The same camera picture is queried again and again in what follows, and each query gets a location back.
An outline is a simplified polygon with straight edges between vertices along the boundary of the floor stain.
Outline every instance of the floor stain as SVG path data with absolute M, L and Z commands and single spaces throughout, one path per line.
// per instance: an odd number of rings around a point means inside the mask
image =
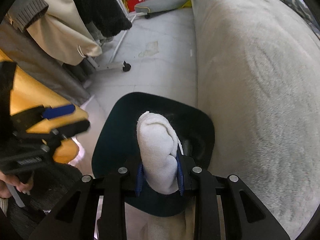
M 146 44 L 146 50 L 139 53 L 139 57 L 153 56 L 159 53 L 158 41 L 149 42 Z

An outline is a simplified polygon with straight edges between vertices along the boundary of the knit cuff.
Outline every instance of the knit cuff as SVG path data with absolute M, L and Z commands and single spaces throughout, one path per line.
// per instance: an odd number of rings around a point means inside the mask
M 9 201 L 7 198 L 0 198 L 0 208 L 2 209 L 5 216 L 7 216 L 8 202 Z
M 45 0 L 15 0 L 8 10 L 8 15 L 13 25 L 16 25 L 23 32 L 44 16 L 48 7 Z
M 39 20 L 48 10 L 49 5 L 45 0 L 33 0 L 27 4 L 12 20 L 17 24 L 18 28 L 23 32 L 34 22 Z

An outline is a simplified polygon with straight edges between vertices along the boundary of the drawstring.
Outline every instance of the drawstring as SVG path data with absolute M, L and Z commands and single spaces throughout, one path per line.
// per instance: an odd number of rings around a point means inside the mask
M 77 50 L 78 50 L 81 57 L 86 58 L 86 56 L 82 53 L 82 50 L 81 50 L 81 47 L 79 44 L 77 45 Z

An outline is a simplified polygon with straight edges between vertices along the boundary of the person's hand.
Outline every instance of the person's hand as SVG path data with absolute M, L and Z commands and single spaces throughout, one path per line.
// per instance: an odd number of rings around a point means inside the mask
M 7 184 L 13 185 L 19 192 L 26 193 L 33 188 L 33 175 L 27 182 L 27 184 L 23 184 L 20 182 L 17 176 L 14 175 L 4 175 L 0 171 L 0 198 L 9 198 L 11 197 L 11 193 L 7 187 Z

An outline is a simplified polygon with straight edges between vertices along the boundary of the caster wheel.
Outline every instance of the caster wheel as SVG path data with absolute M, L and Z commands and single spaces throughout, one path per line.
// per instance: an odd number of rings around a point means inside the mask
M 131 69 L 131 65 L 123 62 L 124 67 L 122 67 L 123 72 L 128 72 Z

